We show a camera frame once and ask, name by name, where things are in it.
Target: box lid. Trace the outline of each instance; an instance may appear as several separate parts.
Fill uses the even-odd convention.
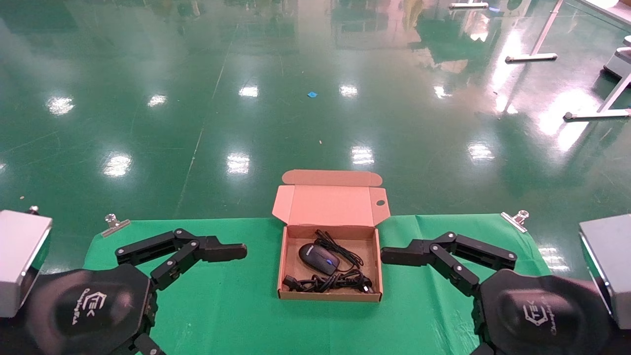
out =
[[[283,182],[272,214],[289,226],[374,227],[390,217],[374,172],[291,170]]]

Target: green tablecloth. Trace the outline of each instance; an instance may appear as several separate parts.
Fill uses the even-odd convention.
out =
[[[96,236],[85,268],[115,267],[125,244],[184,228],[245,243],[247,258],[198,262],[159,292],[154,338],[168,355],[423,354],[468,355],[477,347],[472,299],[430,267],[383,265],[381,303],[282,301],[276,293],[283,224],[276,219],[134,221]],[[392,216],[379,225],[381,246],[407,246],[454,231],[516,252],[516,271],[548,274],[533,239],[499,215]],[[164,259],[140,266],[148,274]],[[464,262],[481,279],[492,272]]]

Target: computer mouse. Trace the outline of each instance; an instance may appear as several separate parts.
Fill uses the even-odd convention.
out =
[[[314,243],[303,245],[298,250],[298,255],[305,264],[323,274],[330,276],[338,269],[339,258]]]

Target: cardboard box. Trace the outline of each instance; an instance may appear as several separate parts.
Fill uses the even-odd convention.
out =
[[[368,171],[292,170],[284,173],[285,185],[278,187],[272,214],[287,223],[278,271],[280,299],[379,302],[383,295],[379,232],[375,226],[390,217],[386,190],[378,188],[382,179]],[[335,289],[325,293],[289,291],[285,275],[298,280],[319,274],[306,266],[298,250],[316,240],[316,230],[330,233],[344,248],[359,255],[362,272],[372,281],[375,293],[355,289]],[[350,264],[340,257],[340,268]]]

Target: printed logo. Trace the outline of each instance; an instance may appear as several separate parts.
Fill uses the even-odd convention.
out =
[[[94,311],[100,310],[103,308],[103,304],[105,304],[106,294],[102,294],[101,292],[93,293],[89,296],[85,296],[85,301],[83,302],[83,310],[87,307],[89,309],[86,316],[94,317]]]
[[[534,301],[528,301],[528,307],[524,305],[524,316],[526,320],[539,327],[548,321],[548,314],[543,306],[539,307]]]
[[[545,297],[541,297],[539,304],[537,301],[526,301],[528,304],[523,306],[524,316],[526,320],[532,324],[540,327],[546,322],[550,322],[550,333],[553,336],[557,336],[557,322],[555,320],[555,314],[552,312],[552,307]]]
[[[74,307],[73,310],[73,325],[79,322],[79,317],[81,316],[82,310],[88,310],[86,316],[95,316],[96,314],[94,313],[94,311],[100,310],[105,304],[105,298],[107,297],[106,294],[95,292],[93,294],[87,295],[89,292],[90,289],[83,290],[81,296],[79,297],[79,299],[77,299],[77,305]]]

